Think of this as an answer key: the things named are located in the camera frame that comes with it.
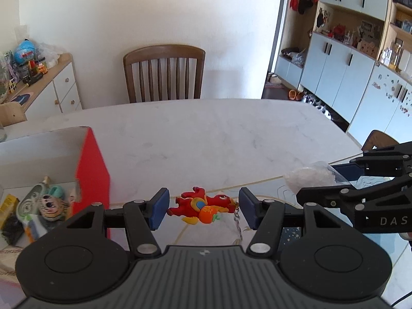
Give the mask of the white sideboard wooden top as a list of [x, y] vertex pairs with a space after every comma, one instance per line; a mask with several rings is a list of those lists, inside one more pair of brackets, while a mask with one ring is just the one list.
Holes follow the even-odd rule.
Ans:
[[58, 64], [31, 86], [19, 82], [16, 91], [8, 95], [4, 103], [7, 102], [18, 102], [27, 121], [81, 110], [72, 55], [62, 54]]

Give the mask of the red and white cardboard box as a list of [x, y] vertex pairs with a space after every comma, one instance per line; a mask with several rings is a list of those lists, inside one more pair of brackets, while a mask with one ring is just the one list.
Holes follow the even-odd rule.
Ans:
[[1, 278], [14, 279], [19, 267], [70, 273], [77, 267], [58, 267], [87, 247], [86, 238], [75, 239], [91, 229], [91, 205], [109, 206], [110, 175], [90, 127], [74, 127], [38, 133], [1, 143], [1, 204], [8, 194], [21, 201], [45, 176], [60, 185], [69, 204], [65, 220], [50, 222], [40, 211], [21, 222], [23, 235], [14, 246], [1, 236]]

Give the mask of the light blue wall cabinet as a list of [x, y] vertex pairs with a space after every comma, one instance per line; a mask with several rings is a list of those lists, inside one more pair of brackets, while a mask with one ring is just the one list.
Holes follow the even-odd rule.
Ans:
[[282, 0], [274, 73], [306, 91], [363, 143], [374, 131], [411, 140], [411, 76], [399, 53], [411, 36], [394, 25], [392, 0]]

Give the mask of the clear drinking glass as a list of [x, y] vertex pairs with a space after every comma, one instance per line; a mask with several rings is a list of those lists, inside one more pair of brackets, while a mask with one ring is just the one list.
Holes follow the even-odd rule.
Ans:
[[0, 142], [4, 142], [7, 139], [7, 133], [4, 129], [4, 126], [0, 122]]

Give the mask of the clear plastic bag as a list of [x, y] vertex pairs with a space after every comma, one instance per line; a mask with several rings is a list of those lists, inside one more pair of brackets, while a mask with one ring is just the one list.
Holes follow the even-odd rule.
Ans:
[[346, 178], [326, 162], [315, 162], [294, 169], [284, 175], [284, 180], [295, 194], [302, 188], [343, 186], [348, 183]]

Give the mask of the yellow small box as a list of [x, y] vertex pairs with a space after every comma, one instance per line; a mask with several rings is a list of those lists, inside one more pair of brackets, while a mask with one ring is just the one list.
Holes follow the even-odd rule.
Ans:
[[0, 207], [0, 229], [4, 228], [6, 221], [13, 215], [18, 206], [19, 199], [16, 196], [8, 194]]

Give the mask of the red orange plush keychain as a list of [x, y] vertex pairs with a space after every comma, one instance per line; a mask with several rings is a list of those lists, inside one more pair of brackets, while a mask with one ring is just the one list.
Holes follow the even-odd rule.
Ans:
[[178, 216], [189, 225], [211, 224], [220, 218], [221, 213], [234, 214], [238, 203], [225, 194], [208, 196], [204, 188], [193, 187], [175, 199], [176, 207], [167, 210], [169, 216]]

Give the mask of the teal pencil sharpener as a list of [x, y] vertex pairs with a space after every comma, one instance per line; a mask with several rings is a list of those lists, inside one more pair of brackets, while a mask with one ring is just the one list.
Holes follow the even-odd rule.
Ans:
[[63, 200], [65, 198], [65, 191], [60, 185], [54, 185], [49, 188], [48, 194], [54, 198]]

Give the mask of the blue globe toy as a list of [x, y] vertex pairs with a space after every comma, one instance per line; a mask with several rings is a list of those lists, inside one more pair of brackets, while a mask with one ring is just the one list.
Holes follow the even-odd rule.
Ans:
[[14, 59], [18, 65], [24, 64], [36, 57], [36, 47], [28, 39], [23, 40], [14, 50]]

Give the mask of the brown wooden chair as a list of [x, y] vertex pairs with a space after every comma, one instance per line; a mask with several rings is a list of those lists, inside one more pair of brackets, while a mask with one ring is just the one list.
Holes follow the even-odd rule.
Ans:
[[130, 103], [199, 99], [205, 50], [190, 45], [152, 45], [123, 58]]

